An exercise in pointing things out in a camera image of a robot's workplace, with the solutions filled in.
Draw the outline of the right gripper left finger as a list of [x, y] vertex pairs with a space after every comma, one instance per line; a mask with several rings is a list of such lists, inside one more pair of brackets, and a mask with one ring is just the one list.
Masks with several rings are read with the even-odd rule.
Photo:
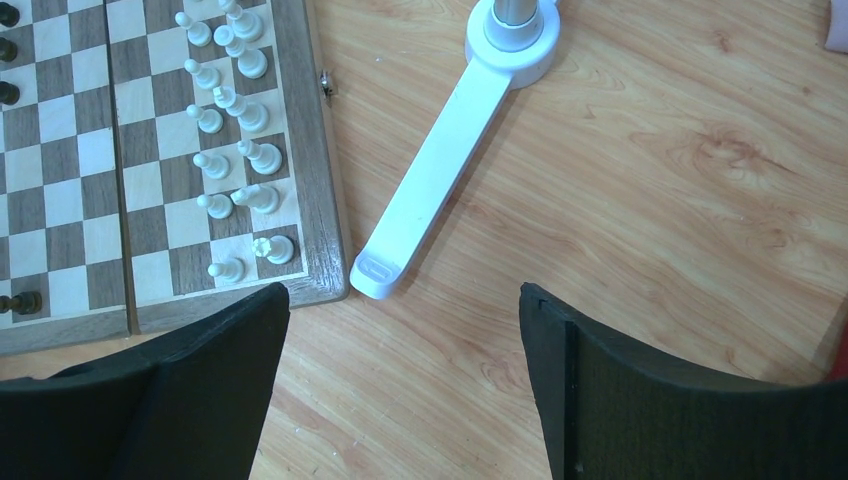
[[5, 479], [246, 479], [290, 319], [271, 284], [50, 377], [1, 384]]

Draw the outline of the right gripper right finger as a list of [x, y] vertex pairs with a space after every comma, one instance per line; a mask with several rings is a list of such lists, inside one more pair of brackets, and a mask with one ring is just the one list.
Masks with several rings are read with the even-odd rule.
[[847, 378], [788, 386], [711, 369], [520, 290], [555, 479], [843, 479]]

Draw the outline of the wooden folding chess board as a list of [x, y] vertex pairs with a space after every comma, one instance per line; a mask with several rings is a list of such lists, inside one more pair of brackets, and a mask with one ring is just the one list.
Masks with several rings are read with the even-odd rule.
[[[347, 295], [349, 235], [311, 2], [237, 1], [263, 21], [263, 35], [245, 41], [267, 57], [258, 79], [214, 42], [230, 26], [218, 1], [5, 2], [20, 20], [1, 25], [18, 46], [1, 81], [20, 98], [1, 104], [1, 292], [38, 291], [42, 309], [2, 315], [3, 354], [177, 328], [271, 283], [296, 308]], [[188, 41], [179, 11], [210, 27], [209, 44]], [[244, 131], [197, 86], [187, 59], [265, 105], [267, 128]], [[202, 132], [190, 104], [217, 110], [222, 129]], [[236, 146], [245, 139], [275, 145], [281, 168], [254, 171]], [[231, 173], [209, 178], [197, 153], [225, 156]], [[278, 191], [275, 212], [232, 202], [229, 217], [213, 219], [196, 203], [256, 184]], [[252, 251], [275, 235], [294, 243], [288, 263]], [[245, 266], [240, 282], [207, 273], [233, 257]]]

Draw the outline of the dark chess pawn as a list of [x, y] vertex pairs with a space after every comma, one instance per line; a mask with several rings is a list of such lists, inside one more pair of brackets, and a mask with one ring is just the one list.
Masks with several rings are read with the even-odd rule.
[[0, 61], [4, 63], [13, 62], [17, 55], [17, 44], [5, 37], [0, 37]]
[[20, 98], [20, 89], [9, 82], [0, 82], [0, 103], [2, 105], [15, 105]]
[[12, 28], [18, 24], [20, 20], [19, 9], [5, 1], [0, 2], [0, 24], [7, 28]]

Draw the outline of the white chess pawn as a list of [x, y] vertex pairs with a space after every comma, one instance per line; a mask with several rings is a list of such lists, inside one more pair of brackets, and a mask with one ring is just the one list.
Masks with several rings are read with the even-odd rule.
[[197, 153], [192, 158], [193, 164], [211, 179], [220, 180], [229, 176], [232, 171], [230, 161], [221, 154]]
[[212, 40], [212, 31], [207, 24], [192, 19], [183, 11], [177, 12], [174, 19], [186, 31], [187, 39], [192, 45], [203, 47]]
[[207, 273], [218, 280], [227, 283], [240, 282], [245, 276], [245, 266], [239, 258], [227, 258], [213, 262], [207, 267]]
[[213, 219], [225, 219], [233, 212], [231, 199], [224, 194], [201, 194], [196, 198], [198, 206], [204, 208]]
[[205, 66], [194, 59], [184, 62], [184, 69], [193, 77], [197, 86], [202, 90], [211, 91], [222, 83], [222, 76], [215, 67]]
[[215, 109], [204, 109], [190, 104], [186, 107], [186, 113], [196, 121], [198, 128], [204, 133], [214, 134], [223, 127], [223, 117]]

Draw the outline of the white chess rook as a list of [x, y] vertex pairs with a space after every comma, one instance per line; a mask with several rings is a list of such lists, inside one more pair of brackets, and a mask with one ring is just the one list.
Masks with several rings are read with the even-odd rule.
[[256, 257], [265, 258], [272, 264], [285, 264], [294, 257], [293, 241], [283, 235], [256, 238], [252, 242], [252, 251]]

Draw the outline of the white chess knight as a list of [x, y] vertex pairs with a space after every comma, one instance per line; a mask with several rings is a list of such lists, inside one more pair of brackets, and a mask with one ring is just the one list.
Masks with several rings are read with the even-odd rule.
[[271, 214], [281, 204], [278, 191], [268, 185], [256, 184], [242, 187], [232, 192], [230, 198], [235, 205], [247, 206], [261, 214]]

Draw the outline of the white chess queen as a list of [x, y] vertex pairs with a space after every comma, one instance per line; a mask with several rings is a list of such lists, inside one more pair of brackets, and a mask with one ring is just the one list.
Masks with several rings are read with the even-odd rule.
[[261, 78], [267, 71], [268, 61], [264, 53], [251, 48], [235, 34], [232, 27], [221, 25], [215, 29], [214, 42], [223, 47], [228, 56], [237, 61], [238, 71], [250, 79]]

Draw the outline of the metal board clasp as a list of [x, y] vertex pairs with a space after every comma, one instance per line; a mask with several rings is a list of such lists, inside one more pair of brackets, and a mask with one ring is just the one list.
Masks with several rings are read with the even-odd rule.
[[319, 84], [325, 103], [331, 107], [332, 99], [336, 95], [336, 87], [330, 71], [321, 71], [319, 75]]

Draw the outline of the red shirt on hanger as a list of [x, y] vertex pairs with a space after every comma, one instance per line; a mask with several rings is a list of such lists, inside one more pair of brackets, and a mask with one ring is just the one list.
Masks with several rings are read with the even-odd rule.
[[843, 328], [840, 341], [834, 355], [832, 365], [824, 378], [825, 381], [836, 381], [847, 378], [848, 371], [848, 326]]

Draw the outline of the white stand base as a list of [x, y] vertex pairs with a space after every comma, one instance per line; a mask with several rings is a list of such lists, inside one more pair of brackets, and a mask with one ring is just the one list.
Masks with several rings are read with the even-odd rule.
[[554, 1], [538, 1], [519, 26], [480, 1], [467, 22], [467, 66], [350, 272], [350, 284], [382, 300], [400, 285], [505, 96], [549, 70], [560, 34]]

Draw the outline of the grey metal stand pole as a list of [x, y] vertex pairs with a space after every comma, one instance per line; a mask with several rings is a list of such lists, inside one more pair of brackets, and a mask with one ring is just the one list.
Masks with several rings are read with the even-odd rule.
[[495, 17], [508, 26], [519, 26], [530, 21], [536, 13], [537, 0], [495, 0]]

